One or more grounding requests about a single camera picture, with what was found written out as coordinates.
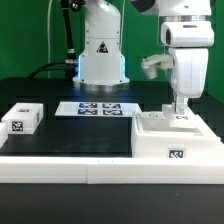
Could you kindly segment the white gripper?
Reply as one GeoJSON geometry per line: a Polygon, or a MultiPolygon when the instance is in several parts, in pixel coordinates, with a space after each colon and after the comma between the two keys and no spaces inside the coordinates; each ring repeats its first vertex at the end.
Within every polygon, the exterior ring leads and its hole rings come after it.
{"type": "Polygon", "coordinates": [[[168,74],[178,95],[175,113],[183,115],[183,97],[199,98],[204,90],[208,47],[214,43],[214,31],[209,21],[164,22],[161,25],[161,42],[172,57],[172,68],[168,69],[168,74]]]}

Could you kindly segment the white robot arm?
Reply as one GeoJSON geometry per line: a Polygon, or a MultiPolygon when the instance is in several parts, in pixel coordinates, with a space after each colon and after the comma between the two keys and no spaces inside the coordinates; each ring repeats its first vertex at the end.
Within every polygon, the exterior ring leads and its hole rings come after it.
{"type": "MultiPolygon", "coordinates": [[[[204,89],[208,48],[214,43],[209,21],[212,0],[130,0],[141,14],[158,17],[160,55],[142,61],[144,74],[153,79],[162,69],[174,92],[172,112],[187,112],[188,100],[204,89]]],[[[73,84],[90,89],[127,84],[121,53],[120,13],[105,0],[85,3],[85,48],[78,59],[73,84]]]]}

